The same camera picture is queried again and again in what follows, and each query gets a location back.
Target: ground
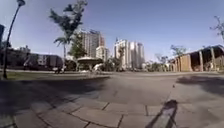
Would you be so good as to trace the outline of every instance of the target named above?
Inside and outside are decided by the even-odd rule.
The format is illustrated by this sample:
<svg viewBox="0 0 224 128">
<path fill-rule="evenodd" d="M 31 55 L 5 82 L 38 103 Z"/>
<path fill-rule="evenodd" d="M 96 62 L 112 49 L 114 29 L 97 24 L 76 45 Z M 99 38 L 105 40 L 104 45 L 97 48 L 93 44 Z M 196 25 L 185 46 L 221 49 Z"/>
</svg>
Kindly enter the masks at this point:
<svg viewBox="0 0 224 128">
<path fill-rule="evenodd" d="M 109 76 L 2 81 L 0 128 L 224 127 L 223 75 Z"/>
</svg>

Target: stone pavement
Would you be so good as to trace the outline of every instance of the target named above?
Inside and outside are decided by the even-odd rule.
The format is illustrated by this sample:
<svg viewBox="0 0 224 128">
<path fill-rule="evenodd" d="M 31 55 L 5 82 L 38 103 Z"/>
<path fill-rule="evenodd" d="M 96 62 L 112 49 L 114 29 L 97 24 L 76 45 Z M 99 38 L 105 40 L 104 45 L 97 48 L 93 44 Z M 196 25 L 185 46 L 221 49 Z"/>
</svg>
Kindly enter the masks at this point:
<svg viewBox="0 0 224 128">
<path fill-rule="evenodd" d="M 224 127 L 221 96 L 182 86 L 177 77 L 148 79 L 1 82 L 0 128 Z M 164 79 L 175 82 L 173 92 Z M 175 111 L 161 112 L 167 98 L 179 102 Z"/>
</svg>

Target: lamp post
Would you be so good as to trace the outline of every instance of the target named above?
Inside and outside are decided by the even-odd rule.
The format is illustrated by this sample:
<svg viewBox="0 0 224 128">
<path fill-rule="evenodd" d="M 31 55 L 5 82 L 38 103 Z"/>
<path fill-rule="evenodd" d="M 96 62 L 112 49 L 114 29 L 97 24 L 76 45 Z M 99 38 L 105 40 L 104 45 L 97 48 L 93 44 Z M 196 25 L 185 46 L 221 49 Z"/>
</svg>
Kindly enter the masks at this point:
<svg viewBox="0 0 224 128">
<path fill-rule="evenodd" d="M 16 13 L 12 19 L 12 23 L 10 25 L 10 28 L 9 28 L 9 33 L 8 33 L 8 36 L 7 36 L 7 40 L 6 40 L 6 45 L 5 45 L 5 53 L 4 53 L 4 63 L 3 63 L 3 78 L 4 79 L 7 79 L 7 74 L 6 74 L 6 69 L 7 69 L 7 52 L 8 52 L 8 44 L 9 44 L 9 39 L 10 39 L 10 36 L 11 36 L 11 32 L 12 32 L 12 28 L 13 28 L 13 24 L 16 20 L 16 16 L 19 12 L 19 9 L 20 7 L 24 6 L 25 5 L 25 1 L 24 0 L 17 0 L 17 3 L 18 3 L 18 7 L 16 9 Z"/>
</svg>

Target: white building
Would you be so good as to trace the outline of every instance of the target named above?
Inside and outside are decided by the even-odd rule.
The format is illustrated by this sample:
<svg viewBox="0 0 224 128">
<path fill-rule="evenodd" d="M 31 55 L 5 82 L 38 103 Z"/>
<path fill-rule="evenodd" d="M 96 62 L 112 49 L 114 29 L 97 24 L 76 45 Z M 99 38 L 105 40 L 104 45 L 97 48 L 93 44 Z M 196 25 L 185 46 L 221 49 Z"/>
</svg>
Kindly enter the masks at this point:
<svg viewBox="0 0 224 128">
<path fill-rule="evenodd" d="M 119 49 L 124 48 L 124 55 L 122 57 L 122 68 L 134 69 L 142 68 L 144 63 L 144 47 L 141 43 L 128 42 L 127 40 L 117 40 L 114 47 L 115 57 L 119 58 Z"/>
<path fill-rule="evenodd" d="M 96 57 L 96 48 L 100 44 L 101 35 L 99 31 L 81 31 L 82 45 L 86 50 L 87 56 Z"/>
<path fill-rule="evenodd" d="M 99 46 L 96 48 L 96 57 L 102 59 L 104 62 L 107 61 L 109 57 L 109 49 L 104 46 Z"/>
</svg>

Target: sky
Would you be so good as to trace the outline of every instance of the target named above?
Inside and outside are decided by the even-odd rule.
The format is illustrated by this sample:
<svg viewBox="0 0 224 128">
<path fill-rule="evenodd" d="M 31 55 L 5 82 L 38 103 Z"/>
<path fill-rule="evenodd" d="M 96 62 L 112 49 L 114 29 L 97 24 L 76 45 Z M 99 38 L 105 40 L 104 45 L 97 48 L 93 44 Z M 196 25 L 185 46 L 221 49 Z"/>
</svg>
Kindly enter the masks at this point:
<svg viewBox="0 0 224 128">
<path fill-rule="evenodd" d="M 6 27 L 6 39 L 16 0 L 0 0 L 0 24 Z M 76 0 L 25 0 L 11 35 L 12 46 L 28 45 L 32 52 L 63 55 L 63 48 L 53 41 L 62 36 L 60 28 L 49 19 L 50 9 L 59 14 Z M 81 28 L 102 33 L 113 54 L 116 38 L 141 42 L 145 59 L 155 54 L 172 57 L 171 45 L 182 45 L 188 52 L 202 46 L 223 44 L 216 31 L 209 28 L 224 20 L 223 0 L 87 0 Z"/>
</svg>

